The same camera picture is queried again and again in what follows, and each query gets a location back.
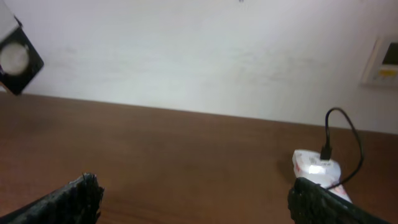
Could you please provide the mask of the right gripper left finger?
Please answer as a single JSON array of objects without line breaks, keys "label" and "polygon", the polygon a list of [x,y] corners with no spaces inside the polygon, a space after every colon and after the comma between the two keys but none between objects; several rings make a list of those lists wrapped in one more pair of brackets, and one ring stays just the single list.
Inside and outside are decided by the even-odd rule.
[{"label": "right gripper left finger", "polygon": [[95,224],[104,195],[96,175],[84,173],[42,198],[1,217],[3,224]]}]

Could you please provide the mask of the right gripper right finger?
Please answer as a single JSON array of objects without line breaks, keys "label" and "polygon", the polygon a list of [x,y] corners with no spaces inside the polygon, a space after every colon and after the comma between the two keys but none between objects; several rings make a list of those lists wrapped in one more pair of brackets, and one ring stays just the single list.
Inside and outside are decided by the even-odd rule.
[{"label": "right gripper right finger", "polygon": [[289,190],[288,209],[295,224],[388,224],[304,177]]}]

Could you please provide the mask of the black smartphone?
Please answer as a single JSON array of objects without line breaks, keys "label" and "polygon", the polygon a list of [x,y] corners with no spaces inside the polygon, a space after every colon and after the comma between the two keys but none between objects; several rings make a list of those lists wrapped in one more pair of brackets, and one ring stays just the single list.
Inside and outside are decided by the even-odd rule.
[{"label": "black smartphone", "polygon": [[21,27],[1,42],[1,85],[20,95],[44,67],[44,61]]}]

